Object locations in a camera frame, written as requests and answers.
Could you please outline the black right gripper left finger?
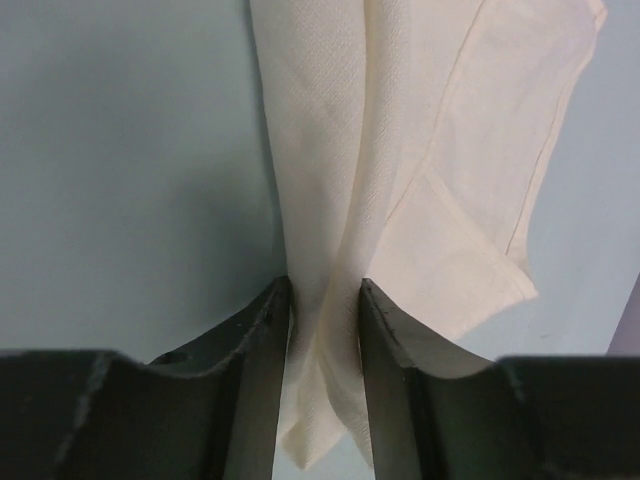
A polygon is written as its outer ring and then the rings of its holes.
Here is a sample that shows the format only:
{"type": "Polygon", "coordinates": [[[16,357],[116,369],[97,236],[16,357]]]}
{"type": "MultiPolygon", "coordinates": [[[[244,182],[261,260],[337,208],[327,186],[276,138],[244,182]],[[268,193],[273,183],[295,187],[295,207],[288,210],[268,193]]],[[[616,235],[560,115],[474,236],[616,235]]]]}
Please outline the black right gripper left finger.
{"type": "Polygon", "coordinates": [[[111,350],[1,354],[5,479],[268,479],[292,288],[144,364],[111,350]]]}

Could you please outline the white cloth napkin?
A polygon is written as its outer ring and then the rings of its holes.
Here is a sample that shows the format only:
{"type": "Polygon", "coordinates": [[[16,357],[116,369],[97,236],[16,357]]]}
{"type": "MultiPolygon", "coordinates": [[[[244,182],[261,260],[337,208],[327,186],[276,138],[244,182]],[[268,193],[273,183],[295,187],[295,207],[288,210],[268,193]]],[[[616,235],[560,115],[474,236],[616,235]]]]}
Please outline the white cloth napkin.
{"type": "Polygon", "coordinates": [[[450,339],[533,299],[531,214],[600,1],[254,1],[293,285],[278,439],[372,455],[363,279],[450,339]]]}

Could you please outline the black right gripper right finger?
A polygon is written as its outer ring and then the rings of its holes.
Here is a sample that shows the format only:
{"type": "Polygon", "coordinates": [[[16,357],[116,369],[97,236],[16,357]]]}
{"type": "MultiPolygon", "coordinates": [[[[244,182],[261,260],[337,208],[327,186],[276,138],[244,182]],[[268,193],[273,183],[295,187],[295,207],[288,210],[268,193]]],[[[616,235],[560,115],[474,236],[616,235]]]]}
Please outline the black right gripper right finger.
{"type": "Polygon", "coordinates": [[[368,279],[358,324],[377,478],[638,477],[637,358],[489,361],[368,279]]]}

